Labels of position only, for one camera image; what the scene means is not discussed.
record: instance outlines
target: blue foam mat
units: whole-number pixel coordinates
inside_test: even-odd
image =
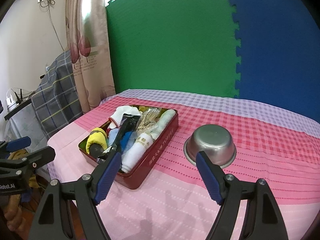
[[[301,0],[229,0],[240,29],[239,98],[320,122],[320,30]]]

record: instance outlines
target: plaid blanket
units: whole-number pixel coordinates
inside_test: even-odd
[[[47,139],[83,114],[69,50],[60,54],[47,69],[31,100]]]

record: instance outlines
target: blue gripper pad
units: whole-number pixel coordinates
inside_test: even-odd
[[[26,147],[29,147],[31,145],[31,139],[28,136],[16,139],[14,141],[8,142],[5,150],[8,152],[15,152],[20,149],[24,149]]]
[[[220,194],[220,184],[200,153],[196,155],[196,165],[211,199],[216,201],[218,205],[222,205],[224,199]]]
[[[117,152],[97,184],[96,195],[93,199],[96,205],[99,205],[102,200],[106,199],[120,166],[121,154]]]

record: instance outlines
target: white towel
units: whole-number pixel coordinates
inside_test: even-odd
[[[175,114],[176,111],[174,111],[173,109],[169,109],[161,115],[159,121],[157,122],[158,127],[150,132],[154,140],[156,140],[160,136],[162,131],[167,127],[168,123],[171,121]]]
[[[150,134],[140,134],[132,147],[122,155],[121,170],[125,173],[130,172],[152,144],[153,139]]]

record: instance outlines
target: clear plastic bag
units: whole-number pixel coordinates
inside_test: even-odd
[[[151,107],[144,111],[137,125],[137,133],[150,133],[158,128],[157,120],[159,118],[161,108]]]

